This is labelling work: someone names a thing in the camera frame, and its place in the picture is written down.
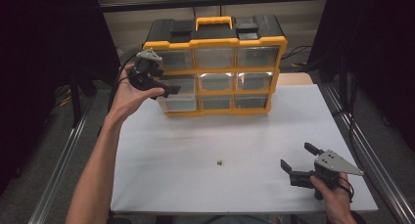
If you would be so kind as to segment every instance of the table top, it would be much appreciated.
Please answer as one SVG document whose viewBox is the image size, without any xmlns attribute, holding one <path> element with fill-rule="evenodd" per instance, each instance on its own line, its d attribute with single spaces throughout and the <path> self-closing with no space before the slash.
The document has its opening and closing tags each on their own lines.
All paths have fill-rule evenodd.
<svg viewBox="0 0 415 224">
<path fill-rule="evenodd" d="M 280 167 L 282 158 L 293 170 L 313 169 L 314 156 L 303 148 L 304 142 L 354 163 L 316 85 L 279 83 L 269 114 L 167 117 L 155 101 L 146 101 L 121 130 L 112 210 L 323 211 L 324 203 L 313 197 L 314 191 L 292 187 Z M 377 210 L 362 177 L 349 175 L 349 181 L 355 190 L 351 208 Z"/>
</svg>

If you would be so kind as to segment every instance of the gray carpet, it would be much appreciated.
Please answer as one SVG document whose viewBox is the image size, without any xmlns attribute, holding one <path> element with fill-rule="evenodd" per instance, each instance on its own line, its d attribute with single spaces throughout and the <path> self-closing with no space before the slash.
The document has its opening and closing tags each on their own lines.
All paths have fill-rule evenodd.
<svg viewBox="0 0 415 224">
<path fill-rule="evenodd" d="M 295 72 L 297 67 L 291 67 L 291 63 L 305 62 L 308 54 L 301 52 L 281 64 L 282 72 Z M 315 83 L 319 83 L 316 71 L 310 74 Z M 46 223 L 64 223 L 69 207 L 70 197 L 76 181 L 88 159 L 92 147 L 95 144 L 98 130 L 103 122 L 107 111 L 109 88 L 104 84 L 98 84 L 99 92 L 95 97 L 93 109 L 87 118 L 83 132 L 78 140 L 76 148 L 71 156 L 68 170 L 63 177 L 62 184 L 52 203 Z M 414 172 L 410 169 L 415 167 L 413 152 L 405 145 L 404 141 L 393 127 L 384 124 L 382 113 L 374 106 L 363 90 L 358 90 L 354 104 L 354 117 L 368 139 L 371 146 L 381 159 L 386 170 L 390 173 L 400 190 L 408 200 L 415 205 L 415 179 Z M 335 116 L 345 141 L 348 142 L 348 134 L 345 125 L 339 116 Z M 50 113 L 44 134 L 38 142 L 36 151 L 22 169 L 21 177 L 13 180 L 5 193 L 0 198 L 0 224 L 27 223 L 45 186 L 51 176 L 63 147 L 71 131 L 72 112 L 71 104 L 64 107 L 56 107 Z M 379 186 L 373 172 L 363 161 L 367 174 L 375 182 L 381 195 L 384 191 Z M 379 194 L 373 189 L 372 184 L 366 180 L 372 195 L 380 210 L 363 214 L 368 223 L 394 223 L 394 220 Z M 301 215 L 309 223 L 325 223 L 324 214 Z M 129 215 L 133 223 L 150 224 L 155 223 L 155 216 L 151 215 Z"/>
</svg>

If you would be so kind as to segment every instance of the yellow and black storage box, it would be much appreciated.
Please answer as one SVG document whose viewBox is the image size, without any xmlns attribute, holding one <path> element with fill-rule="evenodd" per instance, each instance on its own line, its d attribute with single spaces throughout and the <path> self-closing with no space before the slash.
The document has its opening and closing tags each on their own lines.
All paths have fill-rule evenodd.
<svg viewBox="0 0 415 224">
<path fill-rule="evenodd" d="M 267 113 L 287 40 L 273 15 L 157 20 L 144 44 L 162 57 L 160 82 L 181 86 L 158 97 L 167 115 Z"/>
</svg>

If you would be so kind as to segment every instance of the carrying handle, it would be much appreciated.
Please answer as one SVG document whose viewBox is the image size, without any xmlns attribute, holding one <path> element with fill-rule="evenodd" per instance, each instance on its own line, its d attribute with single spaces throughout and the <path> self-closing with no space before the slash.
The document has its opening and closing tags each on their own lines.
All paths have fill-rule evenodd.
<svg viewBox="0 0 415 224">
<path fill-rule="evenodd" d="M 232 18 L 231 17 L 207 17 L 196 19 L 196 30 L 199 29 L 199 25 L 207 24 L 223 24 L 228 23 L 229 29 L 232 29 Z"/>
</svg>

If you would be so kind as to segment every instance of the person's right hand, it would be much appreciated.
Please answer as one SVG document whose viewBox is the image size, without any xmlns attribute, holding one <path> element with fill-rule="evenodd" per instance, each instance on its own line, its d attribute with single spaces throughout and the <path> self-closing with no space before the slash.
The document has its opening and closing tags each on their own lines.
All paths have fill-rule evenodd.
<svg viewBox="0 0 415 224">
<path fill-rule="evenodd" d="M 347 174 L 341 173 L 340 175 L 347 180 Z M 323 181 L 315 176 L 311 176 L 310 181 L 323 195 L 324 202 L 326 203 L 327 217 L 330 222 L 333 224 L 356 223 L 350 212 L 350 197 L 345 190 L 337 187 L 332 191 Z M 339 183 L 349 189 L 349 185 L 345 180 L 339 179 Z"/>
</svg>

